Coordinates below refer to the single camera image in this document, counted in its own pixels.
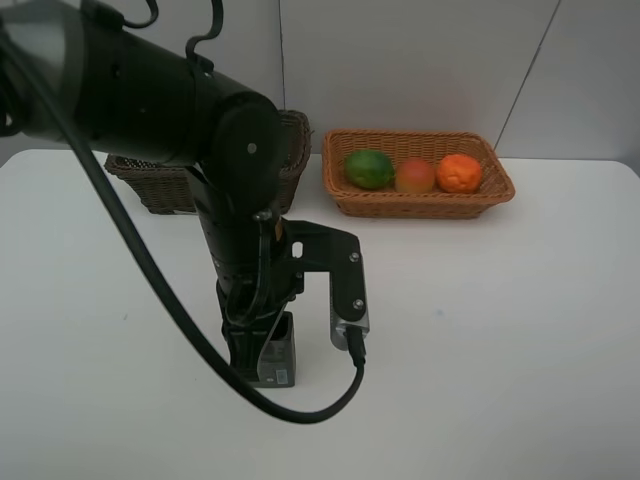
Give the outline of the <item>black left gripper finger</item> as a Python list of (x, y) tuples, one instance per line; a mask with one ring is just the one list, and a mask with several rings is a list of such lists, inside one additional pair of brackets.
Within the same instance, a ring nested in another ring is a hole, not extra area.
[(228, 332), (230, 365), (248, 383), (259, 383), (259, 363), (266, 332)]

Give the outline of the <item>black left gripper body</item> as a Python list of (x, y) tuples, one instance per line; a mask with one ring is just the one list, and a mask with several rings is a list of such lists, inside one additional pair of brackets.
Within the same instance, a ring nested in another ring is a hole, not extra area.
[(271, 260), (250, 265), (214, 262), (216, 293), (226, 340), (290, 340), (293, 315), (287, 305), (304, 291), (301, 273), (286, 273)]

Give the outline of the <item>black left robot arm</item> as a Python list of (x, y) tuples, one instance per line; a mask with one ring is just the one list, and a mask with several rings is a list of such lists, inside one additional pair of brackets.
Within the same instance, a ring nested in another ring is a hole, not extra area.
[(128, 32), (113, 8), (31, 1), (1, 12), (1, 31), (43, 76), (97, 151), (185, 169), (218, 276), (223, 335), (250, 384), (295, 377), (281, 250), (280, 114), (262, 94)]

